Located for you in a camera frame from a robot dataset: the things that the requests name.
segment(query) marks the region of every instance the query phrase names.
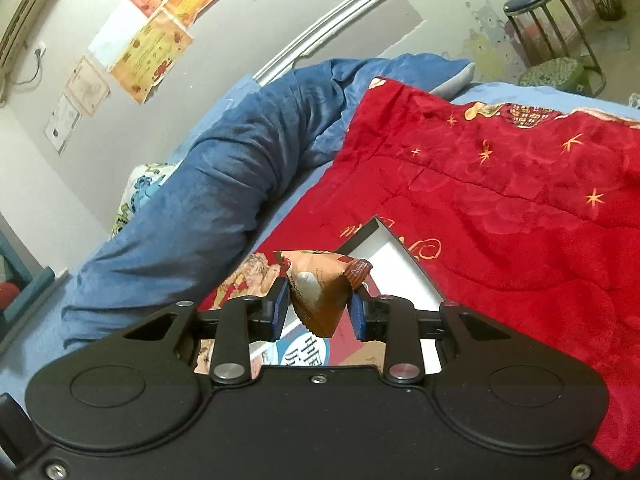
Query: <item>blue cartoon character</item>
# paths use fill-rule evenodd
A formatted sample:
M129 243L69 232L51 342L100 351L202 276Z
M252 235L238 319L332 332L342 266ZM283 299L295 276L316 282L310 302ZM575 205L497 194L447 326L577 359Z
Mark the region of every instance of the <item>blue cartoon character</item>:
M136 180L134 188L136 189L131 196L131 210L134 213L140 211L143 205L156 193L160 186L162 186L162 182L164 181L165 175L161 175L155 182L151 179L150 176L143 175Z

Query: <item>open box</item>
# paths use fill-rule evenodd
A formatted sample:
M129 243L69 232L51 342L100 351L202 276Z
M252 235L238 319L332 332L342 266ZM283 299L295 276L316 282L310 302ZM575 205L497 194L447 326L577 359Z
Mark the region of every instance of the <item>open box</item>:
M444 300L436 286L420 268L407 248L378 218L372 218L336 251L354 258L364 258L373 265L365 286L372 296L392 294L410 300L421 310L438 310ZM426 373L440 371L434 340L424 340L422 354ZM282 336L276 343L255 342L250 345L252 369L260 366L333 366L374 364L382 369L384 343L361 343L345 309L338 329L331 339L316 337L302 325L289 306Z

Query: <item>stool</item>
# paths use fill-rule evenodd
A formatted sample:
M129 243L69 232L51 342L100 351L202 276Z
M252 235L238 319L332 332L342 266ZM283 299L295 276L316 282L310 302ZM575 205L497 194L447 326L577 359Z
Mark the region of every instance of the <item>stool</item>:
M504 13L507 15L507 18L511 22L511 25L513 25L513 28L516 31L516 34L518 35L518 39L520 40L520 43L522 44L522 47L525 49L527 57L529 57L530 61L531 61L532 57L531 57L530 52L529 52L529 45L527 45L524 42L524 39L522 37L522 32L520 31L520 29L518 28L518 24L514 20L515 16L519 16L521 14L526 14L526 13L529 13L531 15L531 17L533 18L534 23L536 23L536 26L540 30L540 34L542 34L542 38L545 40L546 47L549 49L549 52L551 53L551 57L552 58L559 58L559 56L556 54L556 51L554 50L553 46L551 45L551 41L549 41L549 37L546 34L545 29L542 27L542 24L540 23L540 20L538 19L538 17L536 16L536 14L534 12L534 10L539 9L540 7L542 7L542 10L545 13L545 16L549 20L549 23L551 24L551 27L553 28L556 36L558 37L558 40L560 40L560 45L562 46L562 51L564 52L565 59L570 59L571 58L571 55L569 54L569 47L567 47L566 41L562 37L560 29L558 28L558 25L556 24L556 21L553 19L553 16L551 15L551 12L549 12L549 9L546 7L546 4L548 4L550 1L551 0L509 0L508 2L506 2L504 4ZM575 19L574 14L572 13L571 9L569 8L569 5L567 5L567 2L565 0L560 0L560 2L562 3L562 6L566 10L566 12L569 14L569 17L571 18L571 21L574 22L575 28L577 29L578 33L580 34L580 37L582 38L582 41L584 42L585 46L587 47L587 50L589 51L591 59L593 60L593 65L592 66L585 66L584 69L585 70L590 70L592 72L597 73L601 78L600 86L598 88L596 88L595 92L593 92L593 95L597 96L604 90L604 87L605 87L605 85L607 83L607 80L604 77L604 74L602 73L602 69L600 67L600 64L598 63L598 60L596 59L596 56L593 53L593 49L591 48L591 45L587 41L587 37L586 37L586 35L584 33L584 30L582 30L582 27L580 26L580 23L578 22L578 20ZM551 65L545 66L545 68L546 69L550 69L553 66L555 66L555 65L551 64ZM540 72L540 69L538 69L537 72L536 72L537 76L540 75L539 72Z

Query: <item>blue blanket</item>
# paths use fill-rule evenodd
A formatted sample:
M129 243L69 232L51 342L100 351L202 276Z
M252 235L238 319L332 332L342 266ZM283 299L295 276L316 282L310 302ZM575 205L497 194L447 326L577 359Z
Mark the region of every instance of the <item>blue blanket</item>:
M67 285L65 347L107 336L174 301L200 302L241 261L260 211L305 169L331 161L376 76L452 97L466 60L329 60L248 95L198 138L132 221Z

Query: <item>green stool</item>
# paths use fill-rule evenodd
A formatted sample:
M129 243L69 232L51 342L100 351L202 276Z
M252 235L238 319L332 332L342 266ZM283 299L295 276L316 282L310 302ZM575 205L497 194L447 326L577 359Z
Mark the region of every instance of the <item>green stool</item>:
M504 4L504 13L507 15L509 21L511 22L511 25L513 25L513 28L515 29L516 34L518 35L518 39L520 40L522 47L525 49L525 52L527 53L527 57L529 57L529 60L533 59L529 52L530 46L524 42L522 38L522 32L520 31L520 29L518 28L518 24L514 20L515 16L519 16L521 14L527 14L527 13L531 15L533 21L536 23L536 26L540 30L540 34L542 35L543 40L545 40L546 47L549 49L549 52L551 53L551 57L554 58L538 66L529 68L520 78L520 85L521 86L539 86L539 85L554 86L555 88L558 88L560 90L565 90L567 92L590 95L590 96L599 95L604 90L607 80L605 79L604 74L602 73L600 64L598 63L598 60L596 59L596 56L593 53L593 49L591 48L591 45L587 41L587 37L584 31L582 30L580 23L578 22L578 20L575 19L574 14L569 8L569 5L567 5L567 2L565 0L560 0L562 5L564 6L564 9L569 14L569 17L571 18L572 22L574 22L575 28L580 34L582 41L587 46L587 50L589 51L591 59L593 60L593 65L591 66L582 67L580 65L580 62L571 58L566 41L562 37L562 34L560 33L560 29L558 28L558 25L556 24L553 16L551 15L551 12L549 12L549 9L546 7L546 4L548 4L550 1L551 0L509 0L507 3ZM549 23L551 24L551 27L553 28L556 36L558 37L558 40L560 40L560 45L562 46L564 57L559 57L556 54L556 51L551 45L551 42L549 41L549 37L545 32L545 29L542 27L540 20L538 19L538 17L534 12L534 10L540 9L540 8L542 8L543 12L545 13L545 16L547 17L547 19L549 20ZM596 88L595 91L591 91L591 85L589 84L588 74L585 72L585 70L595 72L598 75L600 75L600 77L602 78L600 85L598 86L598 88Z
M594 97L587 71L572 57L550 59L532 66L520 76L518 85L552 86L563 92Z

